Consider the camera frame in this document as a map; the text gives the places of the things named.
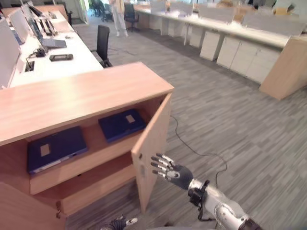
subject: white desk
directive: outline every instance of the white desk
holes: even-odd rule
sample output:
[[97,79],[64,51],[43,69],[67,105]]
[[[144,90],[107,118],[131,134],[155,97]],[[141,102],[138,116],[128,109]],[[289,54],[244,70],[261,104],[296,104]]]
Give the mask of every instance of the white desk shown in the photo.
[[[53,39],[65,40],[66,48],[51,49],[45,57],[30,58],[28,61],[34,61],[34,71],[20,73],[15,71],[11,81],[11,87],[18,85],[29,84],[39,81],[47,81],[79,73],[85,73],[95,70],[101,70],[103,67],[87,48],[81,38],[74,32],[73,28],[68,24],[65,18],[59,11],[54,12],[57,15],[57,19],[51,20],[56,28],[59,25],[63,30],[69,31],[66,33],[59,33]],[[29,36],[27,41],[21,45],[21,60],[25,62],[25,59],[37,48],[39,48],[39,41],[36,37]],[[57,54],[73,54],[73,60],[71,61],[57,61],[51,62],[49,60],[50,55]]]
[[137,12],[145,13],[145,14],[152,14],[155,16],[160,16],[162,18],[170,19],[170,20],[176,20],[183,22],[187,25],[195,25],[204,27],[205,29],[209,30],[215,30],[219,33],[224,34],[230,34],[230,35],[236,35],[244,39],[248,39],[255,42],[260,42],[266,45],[278,47],[278,48],[284,48],[287,44],[289,37],[280,35],[280,34],[274,34],[266,31],[260,31],[255,30],[251,28],[243,27],[240,24],[237,23],[224,23],[216,20],[211,19],[204,19],[204,18],[198,18],[195,15],[188,16],[188,17],[178,17],[175,14],[166,14],[164,12],[161,13],[151,13],[150,9],[136,9]]

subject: gray carpet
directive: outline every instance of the gray carpet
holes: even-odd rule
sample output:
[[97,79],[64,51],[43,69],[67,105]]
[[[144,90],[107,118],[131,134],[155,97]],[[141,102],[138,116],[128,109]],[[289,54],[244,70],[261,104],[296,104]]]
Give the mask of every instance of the gray carpet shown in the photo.
[[[90,49],[96,47],[97,25],[76,27]],[[175,87],[172,115],[178,133],[199,154],[217,153],[228,161],[219,188],[237,201],[264,229],[307,226],[307,91],[283,101],[258,91],[258,85],[199,57],[181,39],[155,31],[116,37],[112,23],[109,59],[116,65],[142,61]],[[200,157],[176,137],[171,118],[167,155],[188,166],[200,180],[211,180],[223,162]],[[120,214],[140,221],[128,229],[176,226],[214,228],[199,223],[185,191],[158,179],[146,215],[140,214],[134,183],[113,192],[68,219],[67,229],[98,229]]]

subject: gray robot arm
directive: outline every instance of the gray robot arm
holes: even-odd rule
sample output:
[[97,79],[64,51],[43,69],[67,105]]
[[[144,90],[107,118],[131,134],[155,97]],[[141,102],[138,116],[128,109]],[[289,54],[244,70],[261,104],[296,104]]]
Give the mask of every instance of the gray robot arm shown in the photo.
[[210,181],[203,183],[194,179],[187,167],[175,164],[165,155],[157,154],[157,157],[152,157],[152,160],[151,165],[156,168],[153,173],[188,191],[190,202],[199,208],[200,221],[202,221],[202,210],[206,209],[227,230],[261,230],[261,227],[244,212],[238,203],[228,199],[211,185]]

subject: white cabinet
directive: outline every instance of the white cabinet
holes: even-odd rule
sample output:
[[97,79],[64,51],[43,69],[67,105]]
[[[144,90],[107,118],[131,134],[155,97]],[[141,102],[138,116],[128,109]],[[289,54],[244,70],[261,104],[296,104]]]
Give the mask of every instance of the white cabinet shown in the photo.
[[216,63],[229,69],[238,50],[239,43],[239,40],[226,36]]
[[240,41],[230,69],[245,76],[250,64],[256,56],[257,50],[257,45]]
[[215,60],[221,50],[222,43],[222,35],[206,31],[200,56],[210,61]]
[[217,64],[261,84],[270,73],[279,55],[280,51],[278,50],[226,36]]
[[264,47],[259,48],[246,72],[246,76],[261,84],[270,73],[279,55],[279,51]]
[[182,34],[184,23],[169,20],[168,21],[168,35],[171,37],[180,37]]
[[159,16],[149,16],[149,28],[152,30],[161,30],[162,19]]
[[192,26],[191,37],[190,37],[190,46],[200,47],[201,41],[204,37],[204,28],[198,26]]

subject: blue folder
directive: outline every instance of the blue folder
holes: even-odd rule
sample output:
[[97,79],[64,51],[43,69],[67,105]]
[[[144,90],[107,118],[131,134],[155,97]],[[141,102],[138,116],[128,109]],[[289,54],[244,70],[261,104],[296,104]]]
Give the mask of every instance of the blue folder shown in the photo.
[[108,143],[142,130],[146,123],[136,109],[101,118],[98,123]]
[[34,140],[28,143],[28,172],[36,174],[87,151],[79,126]]

